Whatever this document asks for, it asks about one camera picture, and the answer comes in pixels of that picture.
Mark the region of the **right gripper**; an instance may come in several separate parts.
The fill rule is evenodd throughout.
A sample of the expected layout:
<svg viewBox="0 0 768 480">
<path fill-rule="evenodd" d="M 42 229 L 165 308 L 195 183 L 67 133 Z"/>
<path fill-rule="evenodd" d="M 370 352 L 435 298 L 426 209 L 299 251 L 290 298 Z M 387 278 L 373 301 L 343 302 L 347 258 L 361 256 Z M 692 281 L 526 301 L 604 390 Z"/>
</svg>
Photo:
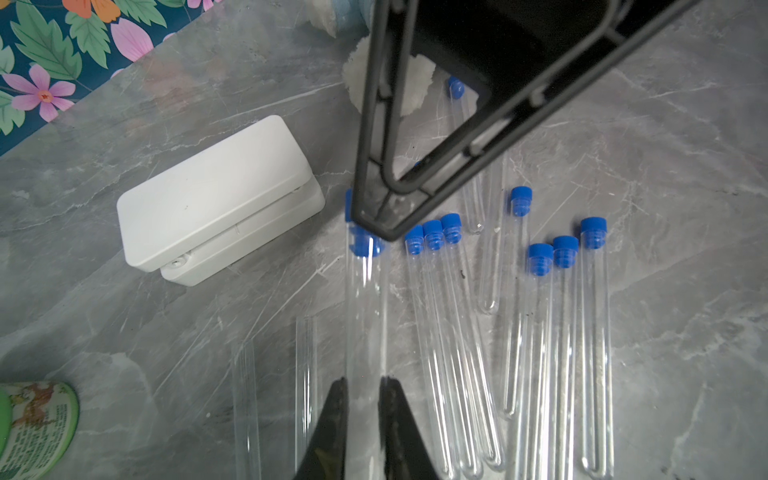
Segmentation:
<svg viewBox="0 0 768 480">
<path fill-rule="evenodd" d="M 401 238 L 689 8 L 687 1 L 376 1 L 352 220 L 382 239 Z M 415 166 L 397 173 L 412 44 L 472 89 L 479 104 Z"/>
</svg>

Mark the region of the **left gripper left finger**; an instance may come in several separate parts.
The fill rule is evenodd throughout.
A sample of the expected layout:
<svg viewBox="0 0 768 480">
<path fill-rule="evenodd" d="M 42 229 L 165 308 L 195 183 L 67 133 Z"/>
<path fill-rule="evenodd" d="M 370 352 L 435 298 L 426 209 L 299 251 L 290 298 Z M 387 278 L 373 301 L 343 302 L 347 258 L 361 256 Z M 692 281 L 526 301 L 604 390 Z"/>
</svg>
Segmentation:
<svg viewBox="0 0 768 480">
<path fill-rule="evenodd" d="M 335 380 L 318 424 L 295 473 L 294 480 L 342 480 L 349 418 L 349 390 L 345 377 Z"/>
</svg>

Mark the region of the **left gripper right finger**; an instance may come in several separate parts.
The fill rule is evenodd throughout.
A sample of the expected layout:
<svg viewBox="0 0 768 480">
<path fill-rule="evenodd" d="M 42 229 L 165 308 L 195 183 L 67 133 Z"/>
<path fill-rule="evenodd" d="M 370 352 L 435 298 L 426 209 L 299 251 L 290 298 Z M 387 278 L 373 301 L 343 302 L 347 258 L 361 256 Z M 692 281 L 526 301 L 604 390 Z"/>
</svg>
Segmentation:
<svg viewBox="0 0 768 480">
<path fill-rule="evenodd" d="M 378 402 L 379 434 L 388 480 L 437 480 L 425 443 L 401 383 L 381 378 Z"/>
</svg>

